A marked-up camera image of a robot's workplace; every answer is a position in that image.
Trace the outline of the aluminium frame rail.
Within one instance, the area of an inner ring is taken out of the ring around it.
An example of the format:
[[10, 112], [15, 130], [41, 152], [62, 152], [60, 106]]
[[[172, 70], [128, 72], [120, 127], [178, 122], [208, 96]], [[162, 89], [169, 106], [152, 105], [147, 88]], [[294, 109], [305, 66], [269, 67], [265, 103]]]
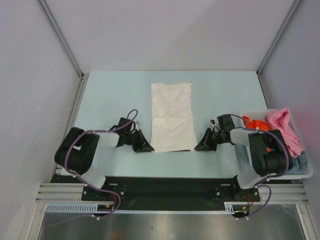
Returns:
[[[308, 204], [309, 200], [301, 183], [270, 184], [270, 204]], [[37, 203], [81, 203], [99, 202], [89, 198], [94, 190], [82, 183], [43, 183], [40, 185], [35, 201]]]

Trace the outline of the white perforated laundry basket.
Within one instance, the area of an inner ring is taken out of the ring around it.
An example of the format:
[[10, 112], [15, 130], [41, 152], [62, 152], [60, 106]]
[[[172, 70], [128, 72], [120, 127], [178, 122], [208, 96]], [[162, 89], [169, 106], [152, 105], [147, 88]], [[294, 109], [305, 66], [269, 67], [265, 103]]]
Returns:
[[240, 116], [245, 117], [250, 123], [260, 121], [270, 128], [276, 127], [280, 130], [293, 161], [293, 166], [280, 177], [281, 180], [301, 180], [313, 175], [311, 160], [305, 151], [289, 108], [244, 110]]

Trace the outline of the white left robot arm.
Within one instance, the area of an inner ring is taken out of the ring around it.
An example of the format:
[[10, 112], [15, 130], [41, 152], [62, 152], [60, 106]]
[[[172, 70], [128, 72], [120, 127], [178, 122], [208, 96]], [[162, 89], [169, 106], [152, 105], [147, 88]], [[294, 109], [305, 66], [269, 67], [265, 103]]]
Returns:
[[107, 130], [84, 131], [73, 127], [54, 155], [54, 162], [74, 177], [94, 187], [93, 194], [100, 200], [110, 196], [107, 178], [93, 166], [97, 147], [119, 148], [131, 146], [135, 153], [154, 152], [141, 129], [132, 119], [121, 117], [118, 124]]

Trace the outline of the pink t shirt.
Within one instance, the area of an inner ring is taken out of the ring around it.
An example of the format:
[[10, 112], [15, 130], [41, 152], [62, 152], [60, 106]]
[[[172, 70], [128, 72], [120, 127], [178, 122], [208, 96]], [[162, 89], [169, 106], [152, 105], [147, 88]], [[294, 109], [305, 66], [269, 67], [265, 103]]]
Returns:
[[271, 109], [264, 117], [272, 130], [279, 130], [293, 158], [299, 157], [304, 148], [294, 130], [291, 128], [291, 114], [289, 108]]

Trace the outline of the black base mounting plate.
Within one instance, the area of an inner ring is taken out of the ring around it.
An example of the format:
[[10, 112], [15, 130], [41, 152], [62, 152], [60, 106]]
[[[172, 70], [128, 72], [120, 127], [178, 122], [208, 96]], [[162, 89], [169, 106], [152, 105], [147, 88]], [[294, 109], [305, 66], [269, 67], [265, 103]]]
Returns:
[[126, 210], [212, 210], [226, 202], [261, 203], [262, 191], [267, 189], [255, 188], [247, 192], [248, 200], [235, 201], [227, 200], [224, 192], [230, 185], [231, 179], [108, 177], [105, 192], [85, 187], [93, 190], [90, 199]]

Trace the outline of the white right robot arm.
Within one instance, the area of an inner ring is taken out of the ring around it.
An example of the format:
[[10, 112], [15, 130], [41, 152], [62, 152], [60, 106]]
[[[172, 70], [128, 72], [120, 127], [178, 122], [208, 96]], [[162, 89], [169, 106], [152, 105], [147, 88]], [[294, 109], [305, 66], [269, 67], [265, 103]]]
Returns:
[[236, 127], [234, 114], [223, 114], [211, 120], [195, 151], [216, 151], [218, 145], [242, 145], [249, 148], [251, 164], [242, 173], [232, 178], [230, 186], [224, 190], [227, 200], [244, 202], [249, 199], [249, 191], [256, 189], [270, 178], [281, 177], [293, 167], [293, 160], [278, 129], [262, 130], [248, 128], [244, 117], [242, 127]]

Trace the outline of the white t shirt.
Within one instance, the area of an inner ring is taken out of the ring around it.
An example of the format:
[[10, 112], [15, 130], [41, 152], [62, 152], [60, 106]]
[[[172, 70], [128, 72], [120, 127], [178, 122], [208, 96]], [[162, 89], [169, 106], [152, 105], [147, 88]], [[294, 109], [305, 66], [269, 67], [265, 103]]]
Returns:
[[156, 153], [193, 151], [197, 145], [188, 82], [151, 85], [151, 139]]

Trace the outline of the orange t shirt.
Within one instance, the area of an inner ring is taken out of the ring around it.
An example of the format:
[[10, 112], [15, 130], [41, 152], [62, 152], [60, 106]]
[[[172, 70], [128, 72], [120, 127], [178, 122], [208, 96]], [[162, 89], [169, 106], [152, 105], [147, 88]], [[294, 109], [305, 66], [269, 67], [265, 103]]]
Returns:
[[244, 118], [244, 125], [249, 129], [259, 129], [263, 131], [269, 131], [271, 130], [270, 125], [262, 120], [259, 119], [250, 119], [247, 116], [243, 116]]

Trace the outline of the light blue t shirt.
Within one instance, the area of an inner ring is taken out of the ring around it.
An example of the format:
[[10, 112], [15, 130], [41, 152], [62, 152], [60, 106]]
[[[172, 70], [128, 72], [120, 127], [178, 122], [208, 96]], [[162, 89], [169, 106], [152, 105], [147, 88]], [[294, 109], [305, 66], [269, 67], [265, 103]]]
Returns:
[[305, 151], [302, 151], [301, 154], [292, 158], [292, 168], [287, 171], [291, 175], [300, 175], [303, 173], [303, 170], [308, 166], [308, 157]]

